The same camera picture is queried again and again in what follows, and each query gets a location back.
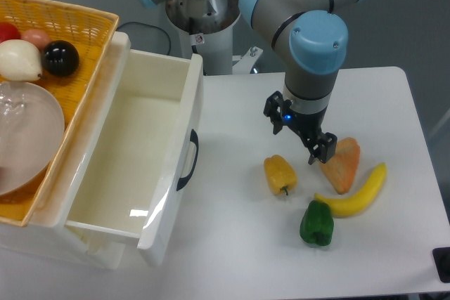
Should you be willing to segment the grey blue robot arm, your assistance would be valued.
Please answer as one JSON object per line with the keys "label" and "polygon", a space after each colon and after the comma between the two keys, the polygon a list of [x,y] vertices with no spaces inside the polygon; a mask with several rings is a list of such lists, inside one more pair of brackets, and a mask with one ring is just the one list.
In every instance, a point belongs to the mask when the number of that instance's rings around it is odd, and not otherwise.
{"label": "grey blue robot arm", "polygon": [[282,91],[269,96],[264,114],[274,133],[289,128],[308,149],[310,161],[327,162],[337,138],[322,131],[331,92],[347,54],[348,30],[335,11],[362,0],[139,0],[165,5],[179,32],[184,56],[202,56],[208,75],[232,68],[228,36],[243,19],[285,63]]}

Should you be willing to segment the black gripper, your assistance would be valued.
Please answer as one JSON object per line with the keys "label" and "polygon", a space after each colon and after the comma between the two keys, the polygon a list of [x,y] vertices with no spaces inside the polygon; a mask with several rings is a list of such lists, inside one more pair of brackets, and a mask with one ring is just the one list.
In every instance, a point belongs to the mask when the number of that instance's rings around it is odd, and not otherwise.
{"label": "black gripper", "polygon": [[328,162],[335,154],[338,138],[333,133],[322,132],[321,125],[327,108],[308,115],[283,108],[283,105],[284,99],[279,91],[271,94],[264,104],[263,114],[272,123],[273,135],[278,134],[286,125],[309,150],[309,165],[316,161],[322,164]]}

